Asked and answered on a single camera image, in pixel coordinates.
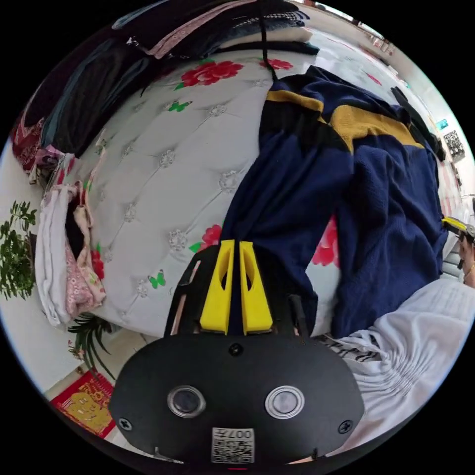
black cable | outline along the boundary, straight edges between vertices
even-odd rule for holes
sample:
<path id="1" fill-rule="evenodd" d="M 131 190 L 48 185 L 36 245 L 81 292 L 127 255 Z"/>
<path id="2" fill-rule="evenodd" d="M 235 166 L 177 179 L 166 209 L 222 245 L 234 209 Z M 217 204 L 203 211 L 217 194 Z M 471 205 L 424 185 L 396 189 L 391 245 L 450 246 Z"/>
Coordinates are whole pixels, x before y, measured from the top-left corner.
<path id="1" fill-rule="evenodd" d="M 267 57 L 267 31 L 266 31 L 266 24 L 264 22 L 264 13 L 262 11 L 262 0 L 257 0 L 257 6 L 259 8 L 259 26 L 261 27 L 261 34 L 262 34 L 262 59 L 267 67 L 267 69 L 272 74 L 272 81 L 277 81 L 277 74 L 275 69 L 271 66 L 269 59 Z"/>

potted plant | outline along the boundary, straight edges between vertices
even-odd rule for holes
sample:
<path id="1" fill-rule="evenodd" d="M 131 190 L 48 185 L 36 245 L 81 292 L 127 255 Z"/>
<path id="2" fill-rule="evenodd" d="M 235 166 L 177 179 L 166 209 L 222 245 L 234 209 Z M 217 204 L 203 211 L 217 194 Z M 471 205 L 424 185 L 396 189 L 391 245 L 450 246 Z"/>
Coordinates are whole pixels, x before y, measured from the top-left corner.
<path id="1" fill-rule="evenodd" d="M 79 317 L 74 320 L 74 323 L 74 326 L 68 328 L 70 333 L 76 334 L 74 345 L 72 342 L 69 344 L 69 352 L 77 359 L 84 361 L 86 367 L 94 376 L 96 375 L 95 361 L 97 360 L 110 377 L 115 380 L 114 375 L 102 362 L 95 347 L 95 345 L 98 344 L 110 355 L 102 343 L 102 335 L 104 332 L 112 333 L 111 323 L 90 312 L 84 312 L 79 315 Z"/>
<path id="2" fill-rule="evenodd" d="M 0 291 L 11 297 L 26 299 L 35 285 L 36 236 L 29 232 L 36 223 L 36 209 L 30 202 L 13 203 L 10 219 L 0 226 Z M 20 231 L 15 229 L 19 224 Z"/>

red mat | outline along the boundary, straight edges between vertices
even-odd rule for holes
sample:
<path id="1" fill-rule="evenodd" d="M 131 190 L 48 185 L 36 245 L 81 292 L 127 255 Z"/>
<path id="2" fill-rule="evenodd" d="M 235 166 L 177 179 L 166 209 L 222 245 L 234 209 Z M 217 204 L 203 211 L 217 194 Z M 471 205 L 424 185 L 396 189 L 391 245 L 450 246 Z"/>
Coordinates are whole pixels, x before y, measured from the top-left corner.
<path id="1" fill-rule="evenodd" d="M 69 419 L 104 439 L 115 427 L 107 409 L 113 389 L 104 376 L 98 374 L 94 378 L 88 371 L 51 403 Z"/>

yellow plastic part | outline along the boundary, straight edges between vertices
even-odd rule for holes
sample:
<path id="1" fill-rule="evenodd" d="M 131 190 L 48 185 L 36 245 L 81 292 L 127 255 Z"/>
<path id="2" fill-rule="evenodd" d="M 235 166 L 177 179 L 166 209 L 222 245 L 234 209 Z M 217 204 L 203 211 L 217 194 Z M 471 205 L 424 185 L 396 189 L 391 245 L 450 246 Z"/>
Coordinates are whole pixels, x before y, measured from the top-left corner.
<path id="1" fill-rule="evenodd" d="M 199 319 L 202 330 L 228 333 L 229 313 L 231 309 L 231 287 L 233 284 L 234 241 L 221 241 L 216 266 L 211 277 L 208 294 Z M 226 284 L 221 285 L 224 276 Z"/>
<path id="2" fill-rule="evenodd" d="M 244 334 L 269 332 L 273 321 L 251 242 L 239 243 L 239 270 Z M 246 276 L 251 282 L 250 289 L 247 288 Z"/>
<path id="3" fill-rule="evenodd" d="M 459 229 L 460 231 L 467 230 L 467 225 L 465 223 L 462 223 L 462 221 L 458 220 L 457 218 L 452 218 L 451 216 L 446 216 L 442 219 L 442 222 Z"/>

white tufted mattress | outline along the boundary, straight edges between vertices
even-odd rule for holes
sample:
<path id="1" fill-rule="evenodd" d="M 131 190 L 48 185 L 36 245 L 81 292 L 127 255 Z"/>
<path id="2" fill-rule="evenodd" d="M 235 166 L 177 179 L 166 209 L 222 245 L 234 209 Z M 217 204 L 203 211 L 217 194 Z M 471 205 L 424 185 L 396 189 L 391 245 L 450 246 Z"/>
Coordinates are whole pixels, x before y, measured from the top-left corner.
<path id="1" fill-rule="evenodd" d="M 316 64 L 396 103 L 390 88 L 402 83 L 377 60 L 317 31 L 312 44 L 321 49 L 318 56 L 270 51 L 278 77 Z M 234 190 L 258 156 L 260 115 L 271 85 L 261 56 L 236 51 L 214 55 L 215 65 L 187 64 L 142 97 L 130 97 L 106 125 L 107 156 L 90 191 L 93 243 L 104 262 L 107 293 L 98 315 L 162 336 L 178 279 L 193 253 L 219 238 Z M 71 164 L 65 181 L 86 181 L 97 160 L 92 145 Z M 441 194 L 451 194 L 440 182 Z M 339 279 L 332 223 L 307 274 L 319 296 L 313 334 L 325 333 Z"/>

